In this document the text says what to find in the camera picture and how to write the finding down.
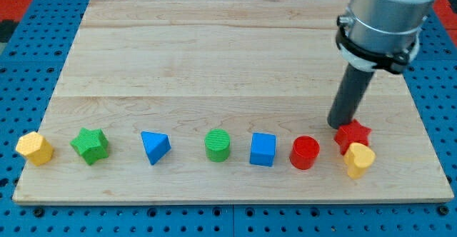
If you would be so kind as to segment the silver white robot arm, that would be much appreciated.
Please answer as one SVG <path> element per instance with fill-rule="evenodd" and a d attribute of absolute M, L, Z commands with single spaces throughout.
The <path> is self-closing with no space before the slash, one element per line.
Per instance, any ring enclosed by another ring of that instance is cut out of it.
<path fill-rule="evenodd" d="M 418 55 L 419 34 L 435 0 L 350 0 L 336 43 L 353 68 L 401 74 Z"/>

